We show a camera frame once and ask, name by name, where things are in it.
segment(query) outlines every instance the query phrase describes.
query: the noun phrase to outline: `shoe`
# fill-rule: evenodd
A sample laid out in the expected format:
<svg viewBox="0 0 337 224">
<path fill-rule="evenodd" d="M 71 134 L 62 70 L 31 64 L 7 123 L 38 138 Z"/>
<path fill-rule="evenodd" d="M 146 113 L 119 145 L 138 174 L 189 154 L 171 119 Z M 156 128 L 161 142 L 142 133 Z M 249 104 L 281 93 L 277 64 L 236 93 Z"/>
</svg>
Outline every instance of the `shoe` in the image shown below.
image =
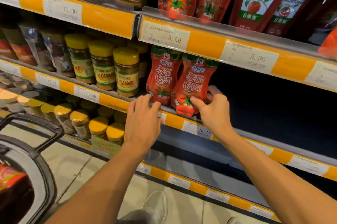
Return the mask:
<svg viewBox="0 0 337 224">
<path fill-rule="evenodd" d="M 168 202 L 164 191 L 156 190 L 148 195 L 142 210 L 147 211 L 156 220 L 155 223 L 164 224 L 167 218 Z"/>
<path fill-rule="evenodd" d="M 243 224 L 237 217 L 231 217 L 227 224 Z"/>
</svg>

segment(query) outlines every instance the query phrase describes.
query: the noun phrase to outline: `forearm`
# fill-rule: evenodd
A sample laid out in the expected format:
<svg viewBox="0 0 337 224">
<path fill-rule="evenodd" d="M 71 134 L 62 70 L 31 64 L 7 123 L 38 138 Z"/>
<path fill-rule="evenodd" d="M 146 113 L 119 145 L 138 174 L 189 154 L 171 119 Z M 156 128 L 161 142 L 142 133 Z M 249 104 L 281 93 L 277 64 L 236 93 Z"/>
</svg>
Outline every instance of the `forearm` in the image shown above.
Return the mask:
<svg viewBox="0 0 337 224">
<path fill-rule="evenodd" d="M 47 224 L 115 223 L 126 189 L 144 156 L 145 152 L 124 143 Z"/>
<path fill-rule="evenodd" d="M 316 224 L 336 219 L 334 199 L 269 158 L 235 131 L 221 134 L 221 143 L 242 165 L 282 223 Z"/>
</svg>

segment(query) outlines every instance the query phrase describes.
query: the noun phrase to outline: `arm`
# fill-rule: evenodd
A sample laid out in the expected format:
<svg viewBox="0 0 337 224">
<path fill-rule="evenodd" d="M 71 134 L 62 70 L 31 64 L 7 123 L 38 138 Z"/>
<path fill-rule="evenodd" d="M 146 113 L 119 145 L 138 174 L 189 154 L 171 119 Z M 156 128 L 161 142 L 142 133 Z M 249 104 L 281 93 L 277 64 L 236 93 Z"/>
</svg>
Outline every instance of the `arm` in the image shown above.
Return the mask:
<svg viewBox="0 0 337 224">
<path fill-rule="evenodd" d="M 130 103 L 121 149 L 46 224 L 116 222 L 130 180 L 160 134 L 160 103 L 150 109 L 149 100 L 147 94 Z"/>
<path fill-rule="evenodd" d="M 282 223 L 333 223 L 337 201 L 301 179 L 257 147 L 242 139 L 230 123 L 229 102 L 216 87 L 209 86 L 206 105 L 191 97 L 204 125 L 243 166 L 245 172 Z"/>
</svg>

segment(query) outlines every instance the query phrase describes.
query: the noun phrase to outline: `tiled floor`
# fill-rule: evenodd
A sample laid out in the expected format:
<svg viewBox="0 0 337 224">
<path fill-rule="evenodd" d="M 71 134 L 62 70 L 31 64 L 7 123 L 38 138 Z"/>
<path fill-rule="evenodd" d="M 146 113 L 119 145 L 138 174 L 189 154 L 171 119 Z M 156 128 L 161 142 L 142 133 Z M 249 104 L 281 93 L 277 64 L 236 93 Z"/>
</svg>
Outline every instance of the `tiled floor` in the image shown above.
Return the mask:
<svg viewBox="0 0 337 224">
<path fill-rule="evenodd" d="M 45 140 L 36 134 L 7 126 L 1 132 L 18 138 L 31 146 L 37 146 Z M 57 185 L 57 199 L 54 207 L 65 203 L 105 162 L 74 150 L 59 143 L 54 143 L 42 153 L 49 164 Z M 242 224 L 262 224 L 254 218 L 239 214 L 199 198 L 178 192 L 161 184 L 134 175 L 125 194 L 118 217 L 134 209 L 140 209 L 145 198 L 154 190 L 166 192 L 169 205 L 166 224 L 226 224 L 231 217 L 237 217 Z"/>
</svg>

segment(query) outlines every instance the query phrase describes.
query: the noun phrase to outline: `human hand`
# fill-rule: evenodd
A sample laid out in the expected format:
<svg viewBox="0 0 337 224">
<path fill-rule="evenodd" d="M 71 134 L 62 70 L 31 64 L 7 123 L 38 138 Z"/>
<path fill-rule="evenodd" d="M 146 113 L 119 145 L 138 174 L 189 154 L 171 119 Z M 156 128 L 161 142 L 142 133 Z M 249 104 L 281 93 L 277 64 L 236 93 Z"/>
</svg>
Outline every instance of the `human hand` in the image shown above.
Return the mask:
<svg viewBox="0 0 337 224">
<path fill-rule="evenodd" d="M 230 104 L 216 86 L 210 85 L 208 91 L 207 98 L 211 101 L 210 104 L 207 105 L 193 96 L 190 101 L 199 109 L 203 124 L 220 139 L 224 133 L 234 131 L 230 123 Z"/>
<path fill-rule="evenodd" d="M 125 143 L 132 144 L 144 154 L 157 140 L 160 134 L 160 124 L 163 119 L 158 118 L 160 102 L 155 102 L 152 108 L 149 108 L 151 96 L 146 94 L 133 100 L 127 110 L 125 124 Z"/>
</svg>

